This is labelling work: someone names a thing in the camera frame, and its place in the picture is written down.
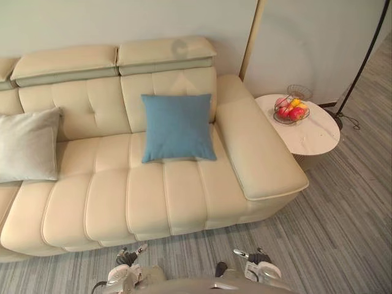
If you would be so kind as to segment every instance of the apple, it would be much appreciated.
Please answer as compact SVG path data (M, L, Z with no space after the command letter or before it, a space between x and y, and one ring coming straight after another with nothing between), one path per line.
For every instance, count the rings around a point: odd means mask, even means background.
M300 120L301 118L304 117L305 115L305 109L301 108L301 107L294 107L290 113L288 114L288 116L290 117L290 119L292 121L297 121Z
M292 106L292 107L296 107L298 104L300 104L301 103L301 101L298 99L298 98L294 98L291 102L290 102L290 105Z
M288 107L279 107L279 110L277 111L277 115L280 118L286 118L288 117L288 114L290 113L290 110Z
M289 104L290 102L285 97L281 97L276 100L275 107L287 107Z

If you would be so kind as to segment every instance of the sofa headrest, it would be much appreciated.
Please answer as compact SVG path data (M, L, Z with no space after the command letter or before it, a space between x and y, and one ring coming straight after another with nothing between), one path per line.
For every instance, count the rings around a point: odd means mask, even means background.
M0 91L16 87L9 77L18 60L19 58L0 58Z
M112 45L87 45L29 53L17 63L11 80L25 87L113 77L118 75L117 49Z
M117 66L121 75L209 67L215 55L204 37L137 40L119 46Z

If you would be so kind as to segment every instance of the round side table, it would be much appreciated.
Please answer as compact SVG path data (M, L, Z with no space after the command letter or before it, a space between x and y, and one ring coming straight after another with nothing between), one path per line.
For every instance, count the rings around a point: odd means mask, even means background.
M256 98L256 102L301 168L308 170L320 160L322 154L336 147L341 133L333 118L324 109L310 101L305 101L310 110L306 119L293 124L277 122L273 116L275 101L285 96L287 95L264 95Z

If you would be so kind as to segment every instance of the yellow fruit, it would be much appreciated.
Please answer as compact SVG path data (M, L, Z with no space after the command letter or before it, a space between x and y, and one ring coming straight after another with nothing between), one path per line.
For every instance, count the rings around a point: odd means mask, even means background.
M300 104L301 103L301 101L298 99L298 98L294 98L291 102L290 102L290 105L292 106L292 107L296 107L298 104Z
M307 105L305 103L302 103L302 102L300 104L298 104L297 107L301 107L304 110L307 110L307 108L308 108Z

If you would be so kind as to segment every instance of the sofa armrest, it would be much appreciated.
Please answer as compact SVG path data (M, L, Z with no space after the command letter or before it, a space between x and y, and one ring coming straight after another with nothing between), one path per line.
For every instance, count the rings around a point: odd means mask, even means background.
M216 124L248 200L290 195L309 185L279 134L235 75L217 80Z

